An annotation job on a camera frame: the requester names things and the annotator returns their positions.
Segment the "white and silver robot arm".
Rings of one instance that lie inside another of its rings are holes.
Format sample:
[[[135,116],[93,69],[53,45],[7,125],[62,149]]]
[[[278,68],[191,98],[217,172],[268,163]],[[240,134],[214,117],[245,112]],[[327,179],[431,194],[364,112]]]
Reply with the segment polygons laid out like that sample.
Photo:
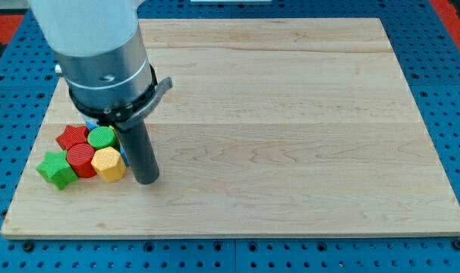
[[[136,181],[151,184],[159,166],[145,118],[172,88],[158,80],[143,44],[140,0],[29,0],[54,52],[55,72],[89,124],[112,126]]]

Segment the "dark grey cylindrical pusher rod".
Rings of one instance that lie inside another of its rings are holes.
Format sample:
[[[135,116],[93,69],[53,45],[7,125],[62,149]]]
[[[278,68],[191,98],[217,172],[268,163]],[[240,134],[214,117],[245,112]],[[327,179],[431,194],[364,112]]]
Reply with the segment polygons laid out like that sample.
[[[151,184],[159,178],[159,166],[153,151],[147,128],[143,122],[129,129],[116,128],[136,181]]]

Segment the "black clamp ring with lever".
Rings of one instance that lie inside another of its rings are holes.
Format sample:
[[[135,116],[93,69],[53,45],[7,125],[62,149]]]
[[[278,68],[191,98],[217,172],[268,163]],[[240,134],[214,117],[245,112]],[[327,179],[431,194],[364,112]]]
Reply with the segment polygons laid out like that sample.
[[[120,105],[119,107],[92,107],[75,94],[69,87],[70,98],[75,108],[83,115],[83,119],[90,125],[109,126],[118,130],[129,131],[154,111],[164,94],[172,88],[172,78],[167,77],[161,81],[156,78],[152,65],[149,64],[151,82],[147,89],[135,99]]]

